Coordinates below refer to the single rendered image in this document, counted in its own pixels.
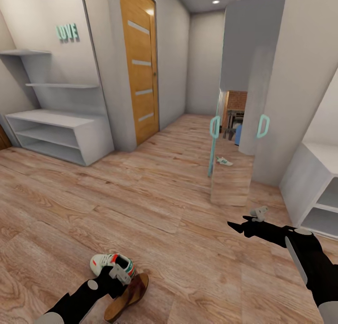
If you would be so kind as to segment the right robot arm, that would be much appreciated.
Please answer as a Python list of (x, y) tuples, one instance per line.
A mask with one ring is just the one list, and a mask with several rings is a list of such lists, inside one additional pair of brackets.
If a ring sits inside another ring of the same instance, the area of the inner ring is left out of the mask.
[(307, 287), (312, 291), (324, 324), (338, 324), (338, 265), (332, 264), (323, 253), (318, 239), (312, 232), (291, 226), (278, 227), (264, 221), (266, 206), (243, 216), (247, 222), (227, 222), (239, 234), (250, 238), (254, 235), (287, 248)]

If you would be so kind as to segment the gym shoe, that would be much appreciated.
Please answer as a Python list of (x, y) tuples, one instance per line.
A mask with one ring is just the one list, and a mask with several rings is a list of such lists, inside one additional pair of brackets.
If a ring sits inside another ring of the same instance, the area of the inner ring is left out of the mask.
[(135, 277), (136, 268), (133, 262), (122, 254), (97, 254), (90, 261), (90, 268), (97, 276), (100, 275), (102, 269), (106, 266), (115, 266), (119, 264), (123, 270), (130, 276)]

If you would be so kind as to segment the sandal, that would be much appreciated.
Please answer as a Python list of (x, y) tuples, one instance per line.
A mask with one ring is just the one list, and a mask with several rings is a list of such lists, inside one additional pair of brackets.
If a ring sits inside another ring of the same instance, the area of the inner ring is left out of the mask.
[(114, 323), (122, 312), (129, 306), (136, 304), (145, 294), (149, 283), (149, 278), (146, 273), (141, 273), (131, 279), (123, 295), (119, 295), (111, 303), (104, 314), (104, 318), (110, 324)]

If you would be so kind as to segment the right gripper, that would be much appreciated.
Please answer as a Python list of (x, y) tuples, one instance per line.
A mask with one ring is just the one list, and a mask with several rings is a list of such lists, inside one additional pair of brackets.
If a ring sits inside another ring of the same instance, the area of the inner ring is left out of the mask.
[(236, 224), (232, 222), (227, 222), (227, 223), (231, 228), (233, 228), (239, 234), (243, 233), (244, 231), (244, 236), (248, 238), (256, 235), (264, 240), (270, 241), (269, 231), (270, 231), (270, 227), (274, 226), (273, 224), (268, 223), (266, 221), (262, 221), (262, 222), (252, 221), (250, 219), (253, 219), (254, 217), (251, 217), (251, 216), (243, 216), (243, 218), (247, 219), (247, 222), (244, 222), (242, 224)]

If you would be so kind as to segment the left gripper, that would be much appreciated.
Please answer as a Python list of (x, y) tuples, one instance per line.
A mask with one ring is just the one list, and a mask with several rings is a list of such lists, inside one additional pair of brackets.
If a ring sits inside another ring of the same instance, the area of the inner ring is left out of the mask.
[(103, 278), (107, 282), (107, 291), (105, 295), (109, 294), (113, 299), (115, 299), (118, 295), (120, 297), (123, 295), (128, 285), (124, 284), (118, 277), (116, 279), (111, 278), (109, 272), (112, 269), (113, 266), (104, 267), (98, 278)]

